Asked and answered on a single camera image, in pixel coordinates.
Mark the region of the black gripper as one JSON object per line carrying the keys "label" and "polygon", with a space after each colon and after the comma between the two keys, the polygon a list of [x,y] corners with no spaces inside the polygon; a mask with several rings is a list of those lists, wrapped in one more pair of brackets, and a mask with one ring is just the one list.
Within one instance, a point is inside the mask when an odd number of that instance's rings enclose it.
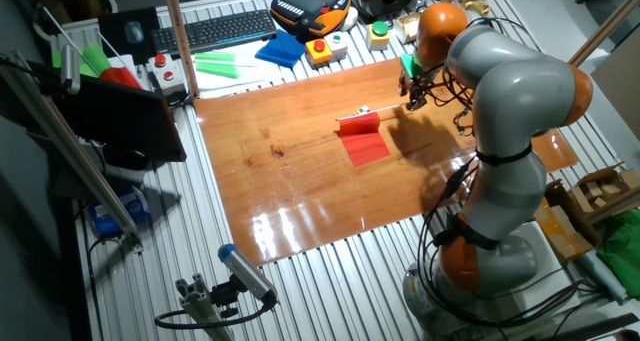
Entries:
{"label": "black gripper", "polygon": [[410,76],[406,70],[403,70],[399,77],[398,91],[400,96],[408,96],[409,101],[406,103],[408,111],[420,109],[427,103],[424,92],[431,84],[431,77],[425,74]]}

